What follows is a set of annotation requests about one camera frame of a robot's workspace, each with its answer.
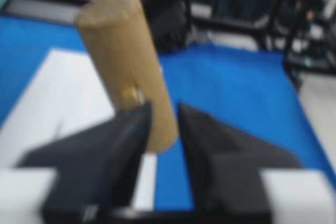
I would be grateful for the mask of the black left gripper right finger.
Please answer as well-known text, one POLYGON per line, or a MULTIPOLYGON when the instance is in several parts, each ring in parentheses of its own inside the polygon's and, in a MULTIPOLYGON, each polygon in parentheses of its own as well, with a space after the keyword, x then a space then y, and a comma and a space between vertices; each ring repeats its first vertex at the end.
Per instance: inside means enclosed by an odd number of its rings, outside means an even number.
POLYGON ((269 215, 259 171, 300 168, 296 156, 186 103, 177 117, 195 209, 269 215))

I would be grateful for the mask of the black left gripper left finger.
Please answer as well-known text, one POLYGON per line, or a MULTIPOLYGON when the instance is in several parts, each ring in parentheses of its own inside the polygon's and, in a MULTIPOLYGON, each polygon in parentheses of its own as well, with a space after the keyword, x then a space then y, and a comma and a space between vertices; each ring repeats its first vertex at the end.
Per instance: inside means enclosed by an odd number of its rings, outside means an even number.
POLYGON ((54 168, 57 178, 42 207, 45 219, 82 219, 89 208, 131 203, 152 122, 147 102, 89 129, 28 151, 20 168, 54 168))

